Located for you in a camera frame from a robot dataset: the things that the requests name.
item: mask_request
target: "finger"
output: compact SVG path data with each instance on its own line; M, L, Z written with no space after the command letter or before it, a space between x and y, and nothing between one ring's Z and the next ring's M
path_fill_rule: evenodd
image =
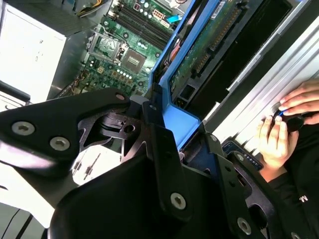
M284 111L286 109L301 105L306 102L312 102L319 100L319 91L311 91L299 94L284 102L279 109Z
M261 148L265 148L268 144L268 135L272 119L271 116L268 116L260 129L259 144Z
M258 126L256 128L256 135L255 135L255 138L256 140L259 141L259 136L260 136L260 130L261 130L261 127L264 125L264 122L261 120L259 123L258 123Z
M284 115L286 116L292 116L295 114L302 114L306 112L315 112L319 111L319 100L318 101L312 101L303 103L301 105L292 107L284 112Z
M292 153L296 146L297 146L297 141L298 141L298 137L299 137L299 132L295 131L295 132L291 132L288 136L288 142L289 142L289 152Z
M311 117L305 118L305 124L316 124L319 123L319 114L315 114Z
M275 124L274 124L273 128L271 129L270 134L269 134L269 138L268 138L269 149L277 150L277 143L278 143L281 121L282 121L282 118L280 116L277 116L275 118Z
M287 124L283 121L280 122L277 150L281 155L288 154L288 130Z
M303 82L297 89L295 89L294 91L290 92L288 95L283 97L280 100L280 103L283 104L284 102L286 102L286 101L290 100L291 98L298 96L302 93L317 91L317 90L319 90L319 80L318 79Z

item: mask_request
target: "motherboard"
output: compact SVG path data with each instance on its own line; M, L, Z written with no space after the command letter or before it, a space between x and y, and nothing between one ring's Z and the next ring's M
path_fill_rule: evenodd
M71 94L116 87L128 96L143 96L175 28L169 16L172 10L156 0L114 0L89 38Z

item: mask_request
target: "black shirt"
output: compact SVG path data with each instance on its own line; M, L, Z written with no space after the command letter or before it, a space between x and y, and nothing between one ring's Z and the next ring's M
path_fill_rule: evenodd
M297 147L285 168L288 173L269 184L287 204L298 209L312 236L319 239L319 124L300 130Z

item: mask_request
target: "blue plastic bracket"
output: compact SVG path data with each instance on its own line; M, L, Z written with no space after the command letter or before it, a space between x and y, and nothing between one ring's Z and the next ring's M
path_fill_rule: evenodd
M163 57L166 55L170 46L174 44L174 39L176 35L179 33L179 31L181 30L181 28L183 27L195 1L196 0L193 0L192 3L190 4L183 19L180 21L178 27L176 28L176 31L172 35L162 55L160 56L159 60L155 64L150 74L149 86L151 85L153 81L154 71L160 65L160 62L162 61ZM187 39L185 40L184 44L182 45L179 52L177 53L175 59L173 60L173 62L171 63L171 65L169 66L169 68L167 69L167 71L165 72L165 74L163 75L159 83L163 88L163 117L164 117L165 127L173 132L178 150L182 148L182 146L187 142L187 140L191 137L191 135L196 131L201 121L196 116L188 113L187 111L177 107L176 105L172 103L169 82L171 78L173 77L174 73L176 72L176 70L178 69L179 65L182 63L183 59L187 55L188 51L192 47L193 43L197 39L198 35L201 33L206 23L210 19L218 3L219 3L219 0L208 1L204 10L202 11L198 20L196 21L195 25L190 31Z

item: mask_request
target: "screw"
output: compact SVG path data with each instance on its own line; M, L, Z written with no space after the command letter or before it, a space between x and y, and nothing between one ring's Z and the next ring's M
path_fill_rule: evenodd
M248 222L243 219L243 218L238 218L237 219L237 225L239 226L239 228L246 234L246 235L250 235L251 234L251 228L250 225L248 224Z
M116 98L118 98L121 101L125 100L125 97L120 94L116 94Z
M300 239L300 236L298 236L296 233L291 233L292 239Z
M211 139L212 139L213 141L215 141L215 142L217 141L217 138L216 138L215 136L211 135L210 137L211 137Z
M184 210L186 208L185 198L179 193L172 193L170 201L177 209Z
M35 131L34 125L25 121L19 121L14 123L11 129L14 133L23 135L23 136L33 134Z
M70 147L70 142L64 137L54 137L50 140L50 145L57 151L65 151Z
M238 157L238 159L239 159L240 161L244 161L244 157L241 156L240 154L237 154L237 157Z

